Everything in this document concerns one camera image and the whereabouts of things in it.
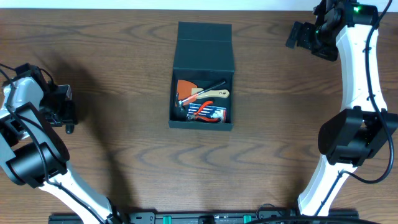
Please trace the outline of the orange scraper wooden handle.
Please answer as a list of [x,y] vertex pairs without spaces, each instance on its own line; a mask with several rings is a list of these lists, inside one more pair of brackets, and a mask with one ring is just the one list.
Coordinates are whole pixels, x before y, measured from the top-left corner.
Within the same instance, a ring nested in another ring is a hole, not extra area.
[[[178,80],[177,82],[177,95],[178,100],[184,100],[191,95],[202,91],[202,88],[199,88],[196,84],[186,81],[186,80]],[[228,90],[210,90],[206,93],[202,93],[201,95],[195,96],[190,99],[190,101],[205,99],[205,98],[227,98],[229,97]]]

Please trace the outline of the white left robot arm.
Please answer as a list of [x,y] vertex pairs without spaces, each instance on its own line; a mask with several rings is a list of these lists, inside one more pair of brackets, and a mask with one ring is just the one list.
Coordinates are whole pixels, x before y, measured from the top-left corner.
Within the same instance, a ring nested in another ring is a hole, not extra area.
[[2,84],[1,168],[17,185],[50,193],[83,223],[129,223],[104,195],[75,172],[65,143],[54,131],[71,134],[78,121],[70,85],[46,80],[47,71],[29,63],[12,69]]

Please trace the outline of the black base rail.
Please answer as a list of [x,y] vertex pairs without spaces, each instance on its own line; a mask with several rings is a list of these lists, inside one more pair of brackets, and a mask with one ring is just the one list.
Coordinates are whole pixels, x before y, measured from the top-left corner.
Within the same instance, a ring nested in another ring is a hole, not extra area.
[[[231,212],[231,213],[154,213],[136,212],[129,214],[129,223],[132,224],[227,224],[248,223],[264,218],[277,218],[282,216],[296,216],[295,210],[281,208],[262,208],[257,212]],[[329,217],[343,217],[359,219],[356,210],[330,210]],[[48,224],[80,224],[83,223],[78,215],[56,214],[49,216]],[[339,222],[306,222],[286,221],[270,223],[339,223]]]

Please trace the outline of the small hammer black red handle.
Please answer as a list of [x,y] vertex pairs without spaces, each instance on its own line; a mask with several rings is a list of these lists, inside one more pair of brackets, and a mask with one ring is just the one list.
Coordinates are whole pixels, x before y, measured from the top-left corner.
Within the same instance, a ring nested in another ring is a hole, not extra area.
[[207,88],[199,88],[198,85],[190,81],[178,80],[175,105],[182,110],[185,105],[193,103],[196,100],[211,97],[227,98],[230,92],[227,89],[220,89],[224,84],[226,84],[226,81],[222,80]]

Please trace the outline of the dark green gift box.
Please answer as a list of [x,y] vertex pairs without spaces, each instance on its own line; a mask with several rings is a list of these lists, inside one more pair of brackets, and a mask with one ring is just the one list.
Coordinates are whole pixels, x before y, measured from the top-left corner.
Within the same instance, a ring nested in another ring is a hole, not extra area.
[[187,121],[187,110],[180,110],[176,103],[178,80],[193,82],[199,88],[209,87],[217,81],[225,80],[226,83],[222,87],[231,91],[234,70],[231,24],[179,22],[170,87],[169,127],[232,130],[231,98],[215,101],[216,106],[226,108],[226,121],[223,124]]

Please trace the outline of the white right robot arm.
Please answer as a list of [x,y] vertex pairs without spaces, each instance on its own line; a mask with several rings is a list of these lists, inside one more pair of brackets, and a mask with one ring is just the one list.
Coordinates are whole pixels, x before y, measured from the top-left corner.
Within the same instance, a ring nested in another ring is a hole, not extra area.
[[388,111],[379,82],[377,39],[384,12],[353,0],[322,0],[313,13],[314,23],[294,23],[286,46],[341,63],[340,112],[319,130],[320,159],[297,199],[301,215],[325,217],[358,167],[383,146],[395,152],[397,115]]

